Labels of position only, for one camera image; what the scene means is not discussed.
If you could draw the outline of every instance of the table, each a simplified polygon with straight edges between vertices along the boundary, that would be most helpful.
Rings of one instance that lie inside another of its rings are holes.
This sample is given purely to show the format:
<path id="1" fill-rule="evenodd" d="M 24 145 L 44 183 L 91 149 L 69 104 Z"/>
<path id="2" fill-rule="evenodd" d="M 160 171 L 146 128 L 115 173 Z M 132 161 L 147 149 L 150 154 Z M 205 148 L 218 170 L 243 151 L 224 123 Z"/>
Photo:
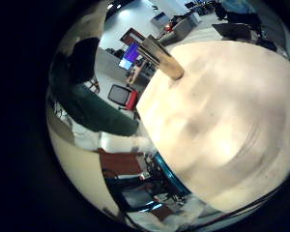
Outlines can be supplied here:
<path id="1" fill-rule="evenodd" d="M 137 110 L 180 180 L 232 212 L 275 189 L 290 172 L 290 63 L 263 47 L 188 43 L 171 54 L 185 70 L 158 70 Z"/>

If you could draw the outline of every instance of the office chair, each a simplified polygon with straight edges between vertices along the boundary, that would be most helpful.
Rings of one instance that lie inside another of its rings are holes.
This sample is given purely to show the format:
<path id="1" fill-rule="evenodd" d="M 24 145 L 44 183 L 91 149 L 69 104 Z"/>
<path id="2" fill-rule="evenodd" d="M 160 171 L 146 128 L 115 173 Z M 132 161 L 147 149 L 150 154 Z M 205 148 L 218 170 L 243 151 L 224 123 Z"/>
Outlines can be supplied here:
<path id="1" fill-rule="evenodd" d="M 130 86 L 128 87 L 129 88 L 113 84 L 108 93 L 107 97 L 111 101 L 123 106 L 118 107 L 119 109 L 134 110 L 136 106 L 138 93 Z"/>

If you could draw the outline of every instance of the wall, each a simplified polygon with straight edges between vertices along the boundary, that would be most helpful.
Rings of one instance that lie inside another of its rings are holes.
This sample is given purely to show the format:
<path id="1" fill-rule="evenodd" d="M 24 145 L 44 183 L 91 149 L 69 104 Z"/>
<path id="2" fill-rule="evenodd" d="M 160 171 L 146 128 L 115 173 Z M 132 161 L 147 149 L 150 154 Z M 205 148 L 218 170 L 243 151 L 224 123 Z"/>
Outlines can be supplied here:
<path id="1" fill-rule="evenodd" d="M 188 11 L 185 2 L 180 0 L 150 0 L 150 2 L 158 6 L 169 18 L 174 15 L 183 15 Z"/>
<path id="2" fill-rule="evenodd" d="M 155 16 L 152 4 L 147 0 L 135 0 L 127 4 L 104 24 L 100 47 L 103 49 L 123 47 L 120 38 L 132 27 L 144 37 L 159 34 L 158 28 L 150 22 Z"/>

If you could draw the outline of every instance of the computer monitor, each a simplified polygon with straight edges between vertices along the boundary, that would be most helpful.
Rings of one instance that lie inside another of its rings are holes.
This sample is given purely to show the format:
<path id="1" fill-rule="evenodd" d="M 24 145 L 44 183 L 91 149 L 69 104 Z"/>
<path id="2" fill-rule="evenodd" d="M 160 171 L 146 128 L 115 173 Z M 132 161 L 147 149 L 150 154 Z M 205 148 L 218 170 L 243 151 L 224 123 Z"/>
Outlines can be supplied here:
<path id="1" fill-rule="evenodd" d="M 121 61 L 119 62 L 119 67 L 125 69 L 125 70 L 129 70 L 131 65 L 133 64 L 133 62 L 136 60 L 136 58 L 138 57 L 138 49 L 139 45 L 137 43 L 132 43 L 127 51 L 125 52 L 123 58 L 121 59 Z"/>

